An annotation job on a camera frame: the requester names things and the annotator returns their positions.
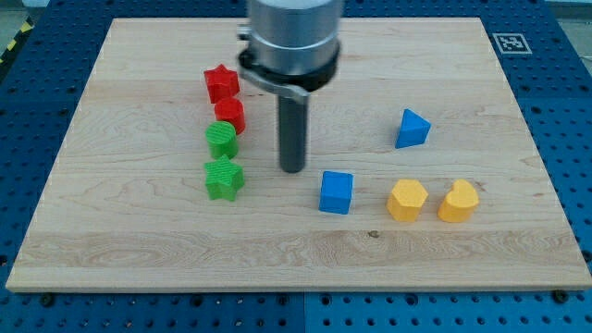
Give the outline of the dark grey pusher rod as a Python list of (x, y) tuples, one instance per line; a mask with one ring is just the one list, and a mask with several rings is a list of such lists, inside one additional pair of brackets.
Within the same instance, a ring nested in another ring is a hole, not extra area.
[(304, 169), (306, 161), (308, 105), (277, 98), (279, 165), (288, 173)]

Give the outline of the black clamp ring mount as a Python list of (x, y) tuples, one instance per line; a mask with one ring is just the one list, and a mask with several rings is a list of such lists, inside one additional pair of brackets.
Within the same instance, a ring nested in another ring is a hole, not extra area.
[(337, 70), (340, 43), (338, 34), (305, 45), (286, 46), (303, 37), (289, 35), (279, 44), (271, 43), (249, 25), (237, 28), (237, 38), (247, 43), (238, 55), (239, 75), (252, 85), (300, 105), (308, 103), (311, 92), (331, 81)]

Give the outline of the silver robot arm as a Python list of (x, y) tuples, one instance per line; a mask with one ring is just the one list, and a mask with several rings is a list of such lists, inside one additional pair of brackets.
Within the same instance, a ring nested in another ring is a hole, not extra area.
[(250, 0), (248, 22), (237, 28), (246, 42), (239, 76), (277, 97), (281, 169), (298, 173), (306, 163), (312, 92), (334, 77), (340, 54), (342, 0)]

